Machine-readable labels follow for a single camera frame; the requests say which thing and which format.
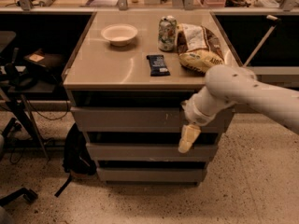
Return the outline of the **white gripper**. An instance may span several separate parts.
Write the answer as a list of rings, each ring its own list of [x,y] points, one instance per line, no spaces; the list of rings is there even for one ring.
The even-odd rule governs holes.
[[[208,116],[199,111],[193,103],[193,100],[185,100],[181,103],[181,106],[184,111],[185,119],[190,124],[182,127],[181,137],[178,143],[178,151],[180,153],[187,153],[201,133],[199,126],[208,125],[208,123],[215,118],[215,115]]]

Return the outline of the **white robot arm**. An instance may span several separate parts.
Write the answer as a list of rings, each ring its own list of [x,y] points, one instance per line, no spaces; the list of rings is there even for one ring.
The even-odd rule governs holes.
[[[178,151],[186,153],[216,115],[237,103],[246,104],[294,133],[299,133],[299,92],[262,83],[247,68],[216,65],[206,72],[205,86],[182,104],[188,121]]]

